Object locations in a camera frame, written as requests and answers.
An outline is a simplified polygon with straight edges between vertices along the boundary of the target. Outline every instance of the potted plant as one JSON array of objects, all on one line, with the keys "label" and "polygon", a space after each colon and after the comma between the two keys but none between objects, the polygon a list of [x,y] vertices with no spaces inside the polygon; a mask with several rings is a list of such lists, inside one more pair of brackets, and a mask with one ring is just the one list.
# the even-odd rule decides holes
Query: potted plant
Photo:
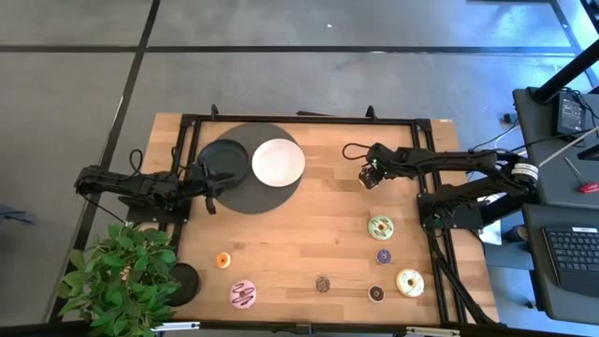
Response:
[{"label": "potted plant", "polygon": [[87,261],[73,250],[77,269],[57,289],[68,299],[60,315],[79,311],[93,335],[153,336],[151,329],[174,314],[168,302],[181,285],[171,275],[176,257],[169,241],[156,229],[110,225],[109,237],[91,248]]}]

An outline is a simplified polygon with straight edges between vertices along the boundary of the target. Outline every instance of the small donut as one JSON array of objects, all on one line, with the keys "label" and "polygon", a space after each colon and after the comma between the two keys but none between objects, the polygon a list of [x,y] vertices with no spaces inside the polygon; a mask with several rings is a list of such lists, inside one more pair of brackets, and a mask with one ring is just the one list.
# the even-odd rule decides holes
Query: small donut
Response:
[{"label": "small donut", "polygon": [[247,280],[235,283],[231,287],[229,300],[237,309],[249,309],[256,301],[256,286]]},{"label": "small donut", "polygon": [[381,249],[376,252],[376,262],[387,264],[391,262],[391,253],[387,249]]},{"label": "small donut", "polygon": [[216,267],[224,269],[231,264],[231,256],[225,252],[218,253],[216,255]]},{"label": "small donut", "polygon": [[320,276],[316,279],[316,290],[319,292],[327,292],[330,289],[330,281],[325,276]]},{"label": "small donut", "polygon": [[385,299],[385,291],[380,286],[371,286],[368,289],[368,299],[374,303],[380,303]]},{"label": "small donut", "polygon": [[393,222],[386,216],[376,215],[368,222],[368,232],[377,240],[387,240],[393,235]]}]

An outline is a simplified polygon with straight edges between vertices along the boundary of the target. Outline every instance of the purple donut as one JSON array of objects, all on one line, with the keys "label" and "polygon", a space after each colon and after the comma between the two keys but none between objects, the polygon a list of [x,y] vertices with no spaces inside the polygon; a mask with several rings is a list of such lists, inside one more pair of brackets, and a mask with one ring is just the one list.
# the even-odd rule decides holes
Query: purple donut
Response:
[{"label": "purple donut", "polygon": [[387,264],[391,262],[391,253],[387,249],[381,249],[376,252],[376,261],[380,264]]}]

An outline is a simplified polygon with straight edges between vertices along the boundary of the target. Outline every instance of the red screwdriver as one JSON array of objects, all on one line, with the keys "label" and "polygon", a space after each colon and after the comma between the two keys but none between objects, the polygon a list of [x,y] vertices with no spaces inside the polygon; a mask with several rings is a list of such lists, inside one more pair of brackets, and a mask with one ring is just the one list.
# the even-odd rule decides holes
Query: red screwdriver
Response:
[{"label": "red screwdriver", "polygon": [[587,182],[587,180],[584,179],[584,176],[580,173],[580,171],[574,166],[574,164],[572,164],[570,159],[566,157],[564,157],[563,159],[565,159],[565,162],[568,164],[570,169],[572,169],[574,175],[577,176],[580,183],[582,183],[582,185],[578,188],[578,192],[585,194],[599,192],[599,183]]}]

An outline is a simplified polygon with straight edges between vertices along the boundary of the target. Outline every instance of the green frosted donut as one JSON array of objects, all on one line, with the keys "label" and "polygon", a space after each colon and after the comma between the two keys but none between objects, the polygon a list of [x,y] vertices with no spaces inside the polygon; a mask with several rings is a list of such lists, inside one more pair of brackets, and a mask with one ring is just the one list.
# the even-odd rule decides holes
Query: green frosted donut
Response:
[{"label": "green frosted donut", "polygon": [[376,215],[368,222],[368,232],[377,240],[386,240],[393,235],[393,222],[386,216]]}]

